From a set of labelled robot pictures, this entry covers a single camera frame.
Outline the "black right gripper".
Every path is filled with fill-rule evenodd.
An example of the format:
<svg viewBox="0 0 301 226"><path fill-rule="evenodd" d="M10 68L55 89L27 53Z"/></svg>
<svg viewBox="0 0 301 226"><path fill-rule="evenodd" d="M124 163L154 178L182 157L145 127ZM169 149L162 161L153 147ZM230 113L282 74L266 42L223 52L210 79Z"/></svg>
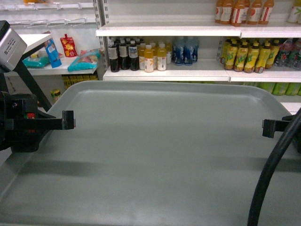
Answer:
<svg viewBox="0 0 301 226"><path fill-rule="evenodd" d="M282 120L269 120L264 119L262 121L262 135L264 137L273 138L275 132L284 132L290 121L293 119L293 115L285 116ZM291 132L291 144L298 153L301 153L301 133Z"/></svg>

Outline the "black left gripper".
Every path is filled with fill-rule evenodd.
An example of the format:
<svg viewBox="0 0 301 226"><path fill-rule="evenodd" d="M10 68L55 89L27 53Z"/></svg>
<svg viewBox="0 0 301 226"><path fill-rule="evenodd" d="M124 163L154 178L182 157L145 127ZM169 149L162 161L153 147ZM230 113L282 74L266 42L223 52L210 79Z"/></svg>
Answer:
<svg viewBox="0 0 301 226"><path fill-rule="evenodd" d="M38 109L34 94L0 93L0 149L14 153L31 153L39 148L48 130L76 127L74 111L62 111L61 118Z"/></svg>

